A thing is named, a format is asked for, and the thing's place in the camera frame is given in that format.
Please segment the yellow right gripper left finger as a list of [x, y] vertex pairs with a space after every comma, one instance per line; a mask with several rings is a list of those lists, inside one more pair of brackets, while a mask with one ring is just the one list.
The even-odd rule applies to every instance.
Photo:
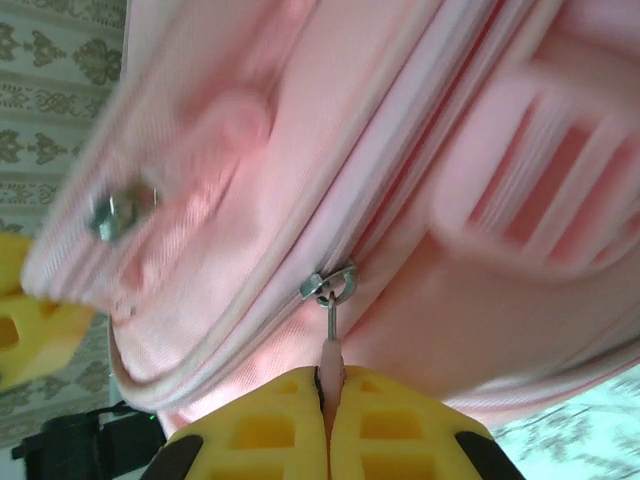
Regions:
[[316, 369], [294, 369], [175, 432], [146, 479], [327, 479]]

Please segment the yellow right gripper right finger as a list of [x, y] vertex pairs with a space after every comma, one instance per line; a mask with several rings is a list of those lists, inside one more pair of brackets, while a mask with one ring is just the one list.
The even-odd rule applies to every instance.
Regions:
[[518, 479], [478, 421], [384, 375], [349, 367], [333, 424], [332, 479]]

